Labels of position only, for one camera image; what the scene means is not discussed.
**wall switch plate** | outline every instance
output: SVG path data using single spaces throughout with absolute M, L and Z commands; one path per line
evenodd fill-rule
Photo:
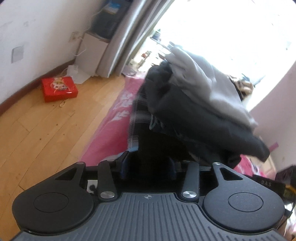
M 24 48 L 25 46 L 19 46 L 12 50 L 11 52 L 11 63 L 15 63 L 17 61 L 20 61 L 24 58 Z
M 79 32 L 73 32 L 71 33 L 69 43 L 74 42 L 79 37 Z

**curtain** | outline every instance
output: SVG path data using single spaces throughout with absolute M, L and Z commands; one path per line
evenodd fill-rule
M 120 75 L 129 56 L 174 0 L 134 0 L 99 63 L 98 76 Z

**light gray cloth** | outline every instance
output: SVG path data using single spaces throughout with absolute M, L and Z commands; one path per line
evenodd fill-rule
M 173 75 L 170 82 L 177 85 L 195 103 L 218 116 L 254 130 L 258 125 L 242 105 L 234 85 L 205 58 L 175 47 L 166 55 Z

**gray ribbed plate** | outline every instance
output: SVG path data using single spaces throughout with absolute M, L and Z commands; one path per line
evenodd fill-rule
M 66 234 L 35 236 L 21 232 L 14 241 L 284 241 L 274 230 L 240 235 L 217 228 L 196 204 L 177 200 L 173 193 L 124 193 L 102 203 L 81 227 Z

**wooden floor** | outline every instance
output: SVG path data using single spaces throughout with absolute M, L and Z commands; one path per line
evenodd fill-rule
M 62 108 L 61 101 L 45 103 L 39 87 L 0 116 L 0 239 L 19 231 L 16 196 L 78 161 L 123 85 L 123 76 L 90 78 Z

